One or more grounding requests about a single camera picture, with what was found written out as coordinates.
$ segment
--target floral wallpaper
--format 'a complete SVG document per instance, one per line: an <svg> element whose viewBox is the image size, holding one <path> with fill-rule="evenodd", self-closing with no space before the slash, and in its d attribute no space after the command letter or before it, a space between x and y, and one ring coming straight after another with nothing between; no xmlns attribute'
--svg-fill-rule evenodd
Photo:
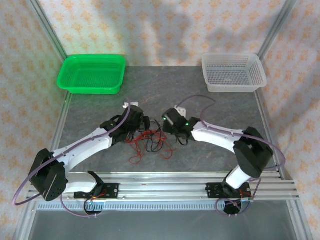
<svg viewBox="0 0 320 240"><path fill-rule="evenodd" d="M320 8L298 0L267 53L263 96L315 240L320 239Z"/></svg>
<svg viewBox="0 0 320 240"><path fill-rule="evenodd" d="M196 66L208 52L257 53L285 0L40 0L68 55L131 66Z"/></svg>
<svg viewBox="0 0 320 240"><path fill-rule="evenodd" d="M10 240L24 208L12 197L50 147L65 92L56 84L62 62L26 0L0 2L0 33L0 239Z"/></svg>

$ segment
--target marble surface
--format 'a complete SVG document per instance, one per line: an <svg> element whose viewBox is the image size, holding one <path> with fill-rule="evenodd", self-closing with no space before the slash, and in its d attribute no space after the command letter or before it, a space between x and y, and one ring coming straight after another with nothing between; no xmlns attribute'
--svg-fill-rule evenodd
<svg viewBox="0 0 320 240"><path fill-rule="evenodd" d="M208 109L205 120L230 129L256 128L265 138L266 133L254 93L210 93L199 66L132 66L127 67L120 93L116 95L73 95L63 129L60 147L87 136L104 121L124 111L123 102L139 102L139 107L151 120L162 122L162 114L184 98L202 94L214 98L216 105ZM190 99L182 107L187 118L199 117L210 104L200 97ZM158 153L146 153L140 164L132 165L129 158L136 155L127 143L118 143L98 152L76 166L74 172L221 172L237 165L233 153L221 147L190 141L187 146L176 143L169 160Z"/></svg>

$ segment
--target black bracket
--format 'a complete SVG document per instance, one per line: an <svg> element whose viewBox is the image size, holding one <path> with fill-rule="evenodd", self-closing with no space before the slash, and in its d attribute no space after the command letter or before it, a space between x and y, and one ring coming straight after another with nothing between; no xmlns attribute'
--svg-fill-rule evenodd
<svg viewBox="0 0 320 240"><path fill-rule="evenodd" d="M106 191L105 195L99 196L99 199L117 199L119 194L119 183L104 183L101 192ZM91 192L75 192L74 199L91 199Z"/></svg>
<svg viewBox="0 0 320 240"><path fill-rule="evenodd" d="M219 182L209 182L206 184L206 193L208 199L241 199L249 198L251 196L251 189L249 183L245 182L242 186L231 195L226 194L223 190L222 183Z"/></svg>

